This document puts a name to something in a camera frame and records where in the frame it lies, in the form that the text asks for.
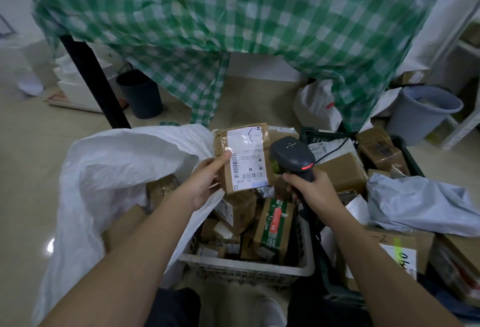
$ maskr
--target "left arm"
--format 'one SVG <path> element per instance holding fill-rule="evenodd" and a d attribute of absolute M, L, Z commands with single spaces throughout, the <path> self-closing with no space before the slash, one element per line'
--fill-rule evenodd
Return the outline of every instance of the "left arm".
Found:
<path fill-rule="evenodd" d="M 204 160 L 145 220 L 105 256 L 46 316 L 40 327 L 141 326 L 192 213 L 220 189 L 216 173 L 230 159 Z"/>

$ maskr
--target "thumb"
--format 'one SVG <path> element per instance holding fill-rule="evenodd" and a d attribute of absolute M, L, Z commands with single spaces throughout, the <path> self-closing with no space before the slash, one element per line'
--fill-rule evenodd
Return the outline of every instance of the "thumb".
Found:
<path fill-rule="evenodd" d="M 283 175 L 283 179 L 287 183 L 289 183 L 289 184 L 293 185 L 295 188 L 297 188 L 300 192 L 302 192 L 305 189 L 305 187 L 309 184 L 308 181 L 303 180 L 302 178 L 300 178 L 300 177 L 298 177 L 294 174 L 285 173 Z"/>
<path fill-rule="evenodd" d="M 232 156 L 232 151 L 226 150 L 223 154 L 216 157 L 215 160 L 213 160 L 212 163 L 209 166 L 207 166 L 207 169 L 209 169 L 213 173 L 218 172 L 222 168 L 222 166 L 228 163 L 231 156 Z"/>

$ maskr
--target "forearm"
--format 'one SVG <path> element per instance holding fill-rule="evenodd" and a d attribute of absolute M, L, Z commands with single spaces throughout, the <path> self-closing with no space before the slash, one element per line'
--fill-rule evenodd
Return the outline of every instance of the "forearm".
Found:
<path fill-rule="evenodd" d="M 328 223 L 375 326 L 461 325 L 368 235 L 349 212 L 339 212 Z"/>
<path fill-rule="evenodd" d="M 190 205 L 173 193 L 68 292 L 41 326 L 143 325 L 191 214 Z"/>

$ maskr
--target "right arm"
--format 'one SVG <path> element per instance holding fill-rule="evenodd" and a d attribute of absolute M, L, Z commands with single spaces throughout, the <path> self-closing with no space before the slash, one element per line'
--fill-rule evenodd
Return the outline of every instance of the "right arm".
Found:
<path fill-rule="evenodd" d="M 292 174 L 284 174 L 284 179 L 303 194 L 310 208 L 332 229 L 374 325 L 462 326 L 369 236 L 340 202 L 328 175 L 316 169 L 313 172 L 313 183 Z"/>

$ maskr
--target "dark pants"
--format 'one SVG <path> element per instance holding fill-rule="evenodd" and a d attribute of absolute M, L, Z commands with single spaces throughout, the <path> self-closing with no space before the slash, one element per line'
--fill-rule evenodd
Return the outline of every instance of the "dark pants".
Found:
<path fill-rule="evenodd" d="M 372 325 L 367 311 L 352 304 L 323 299 L 316 288 L 303 288 L 302 284 L 308 284 L 308 278 L 305 279 L 305 283 L 297 281 L 298 288 L 295 285 L 292 288 L 289 327 Z M 200 297 L 190 288 L 159 289 L 145 327 L 197 327 L 200 305 Z"/>

